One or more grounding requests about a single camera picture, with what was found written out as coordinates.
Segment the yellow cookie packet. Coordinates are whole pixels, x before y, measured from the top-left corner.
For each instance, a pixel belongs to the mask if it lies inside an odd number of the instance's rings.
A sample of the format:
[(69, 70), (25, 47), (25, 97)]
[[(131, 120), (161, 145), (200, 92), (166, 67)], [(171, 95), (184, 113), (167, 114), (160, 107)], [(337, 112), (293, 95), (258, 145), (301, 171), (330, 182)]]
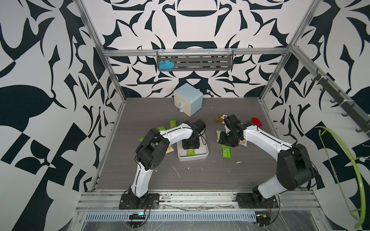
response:
[(217, 142), (219, 142), (219, 140), (220, 140), (220, 136), (221, 136), (221, 132), (222, 131), (216, 131), (216, 133), (217, 133)]
[(171, 153), (173, 151), (174, 151), (174, 149), (171, 146), (169, 146), (168, 149), (167, 149), (167, 151), (166, 151), (166, 153), (168, 154), (168, 153)]

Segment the white storage box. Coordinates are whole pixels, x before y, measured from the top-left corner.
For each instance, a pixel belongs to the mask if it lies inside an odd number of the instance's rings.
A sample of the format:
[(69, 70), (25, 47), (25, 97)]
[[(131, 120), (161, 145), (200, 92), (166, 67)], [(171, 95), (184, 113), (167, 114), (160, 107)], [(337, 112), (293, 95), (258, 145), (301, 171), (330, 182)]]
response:
[(182, 141), (177, 142), (177, 155), (178, 159), (181, 162), (185, 161), (192, 161), (192, 160), (203, 160), (208, 157), (209, 154), (209, 148), (206, 143), (205, 137), (201, 136), (199, 138), (200, 141), (200, 148), (195, 149), (195, 155), (194, 156), (187, 156), (187, 150), (183, 149), (182, 147)]

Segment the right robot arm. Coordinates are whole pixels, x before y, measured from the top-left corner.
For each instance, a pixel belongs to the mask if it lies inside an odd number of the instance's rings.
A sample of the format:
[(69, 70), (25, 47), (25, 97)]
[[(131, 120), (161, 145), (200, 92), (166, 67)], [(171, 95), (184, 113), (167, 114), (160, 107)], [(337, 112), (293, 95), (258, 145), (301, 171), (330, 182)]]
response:
[(236, 147), (242, 141), (253, 143), (277, 162), (276, 174), (252, 190), (252, 201), (263, 203), (272, 197), (293, 191), (316, 178), (317, 172), (307, 149), (301, 144), (284, 142), (251, 122), (242, 122), (235, 115), (223, 119), (226, 130), (220, 133), (219, 143)]

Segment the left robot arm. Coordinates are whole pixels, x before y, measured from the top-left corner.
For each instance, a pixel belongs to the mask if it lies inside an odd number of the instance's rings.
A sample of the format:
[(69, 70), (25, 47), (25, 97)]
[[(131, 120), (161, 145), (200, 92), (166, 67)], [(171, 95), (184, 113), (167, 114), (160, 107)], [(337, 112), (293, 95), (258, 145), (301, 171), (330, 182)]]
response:
[(137, 171), (128, 190), (130, 198), (139, 203), (145, 200), (152, 172), (163, 162), (168, 148), (173, 144), (179, 142), (182, 149), (190, 153), (190, 157), (196, 156), (196, 150), (206, 145), (205, 131), (206, 124), (201, 119), (194, 123), (185, 121), (169, 130), (151, 129), (135, 152)]

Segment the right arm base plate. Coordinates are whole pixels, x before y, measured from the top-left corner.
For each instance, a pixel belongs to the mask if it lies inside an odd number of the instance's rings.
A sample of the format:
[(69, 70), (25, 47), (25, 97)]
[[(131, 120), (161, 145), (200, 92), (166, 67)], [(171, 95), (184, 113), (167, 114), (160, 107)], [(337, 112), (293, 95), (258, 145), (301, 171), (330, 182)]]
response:
[(279, 203), (275, 196), (270, 199), (261, 201), (253, 198), (253, 193), (237, 193), (235, 201), (241, 209), (263, 209), (263, 208), (279, 208)]

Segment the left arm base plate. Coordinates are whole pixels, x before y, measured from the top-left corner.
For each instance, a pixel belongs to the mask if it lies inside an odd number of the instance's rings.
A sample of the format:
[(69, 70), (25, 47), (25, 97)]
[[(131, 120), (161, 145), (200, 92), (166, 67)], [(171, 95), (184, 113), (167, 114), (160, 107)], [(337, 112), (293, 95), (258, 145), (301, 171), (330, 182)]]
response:
[(160, 195), (158, 193), (147, 193), (144, 196), (137, 198), (133, 194), (125, 193), (121, 196), (119, 202), (120, 210), (133, 209), (157, 209), (160, 202)]

